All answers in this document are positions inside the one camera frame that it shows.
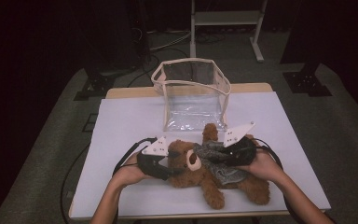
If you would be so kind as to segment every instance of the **brown teddy bear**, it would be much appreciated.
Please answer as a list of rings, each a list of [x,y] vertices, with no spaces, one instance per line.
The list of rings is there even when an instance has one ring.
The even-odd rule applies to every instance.
[[[217,129],[212,123],[207,124],[202,133],[202,144],[217,142]],[[233,181],[222,181],[216,177],[204,162],[200,163],[194,149],[199,144],[176,140],[169,146],[169,151],[175,151],[180,156],[168,158],[168,167],[185,168],[180,175],[171,176],[169,181],[175,188],[186,188],[201,186],[204,198],[213,209],[221,209],[225,206],[225,198],[219,189],[240,189],[245,192],[248,199],[256,204],[267,204],[269,202],[269,182],[255,177],[244,171],[244,178],[234,178]]]

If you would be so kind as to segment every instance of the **white tabletop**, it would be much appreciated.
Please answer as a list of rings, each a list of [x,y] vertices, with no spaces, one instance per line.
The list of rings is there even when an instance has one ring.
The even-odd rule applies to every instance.
[[[102,100],[70,218],[92,217],[116,164],[134,143],[161,136],[166,136],[168,143],[176,139],[201,142],[201,132],[163,132],[163,110],[162,97]],[[254,121],[255,126],[249,133],[272,147],[285,172],[320,209],[329,209],[330,204],[275,92],[230,94],[228,128],[250,121]],[[219,133],[219,138],[223,139],[223,135]],[[226,217],[286,211],[279,189],[270,183],[270,191],[269,204],[256,205],[238,189],[224,189],[226,205],[214,210],[205,202],[198,187],[175,189],[168,181],[147,179],[122,191],[118,217]]]

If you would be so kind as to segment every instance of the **white metal stand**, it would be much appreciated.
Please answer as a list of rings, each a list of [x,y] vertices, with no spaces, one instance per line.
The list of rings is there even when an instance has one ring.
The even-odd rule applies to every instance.
[[[263,0],[260,10],[252,11],[213,11],[196,12],[195,1],[191,1],[191,40],[190,57],[196,58],[196,26],[200,25],[244,25],[255,24],[255,36],[250,38],[252,48],[255,52],[257,61],[264,62],[263,55],[258,47],[257,40],[261,30],[261,24],[264,19],[267,1]]]

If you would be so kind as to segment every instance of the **teddy bear's leg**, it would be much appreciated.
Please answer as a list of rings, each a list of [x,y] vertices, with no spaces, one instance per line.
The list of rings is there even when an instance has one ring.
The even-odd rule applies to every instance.
[[[200,185],[208,205],[213,209],[222,209],[225,206],[225,196],[220,192],[212,179],[204,179]]]
[[[217,128],[214,123],[208,123],[205,125],[204,131],[202,132],[202,143],[213,140],[217,141]]]
[[[269,182],[266,180],[248,174],[238,183],[238,189],[243,190],[248,199],[254,203],[267,204],[269,202]]]

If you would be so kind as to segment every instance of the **forearm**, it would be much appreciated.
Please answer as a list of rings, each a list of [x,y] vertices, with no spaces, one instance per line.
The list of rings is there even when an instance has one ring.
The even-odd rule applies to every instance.
[[[281,190],[293,210],[306,223],[333,223],[286,174],[273,181]]]
[[[95,211],[94,216],[91,219],[91,224],[112,224],[118,208],[118,200],[120,198],[120,193],[123,188],[124,186],[119,184],[114,178],[109,181],[109,184],[107,185],[106,190],[103,193],[103,197],[98,204],[97,210]]]

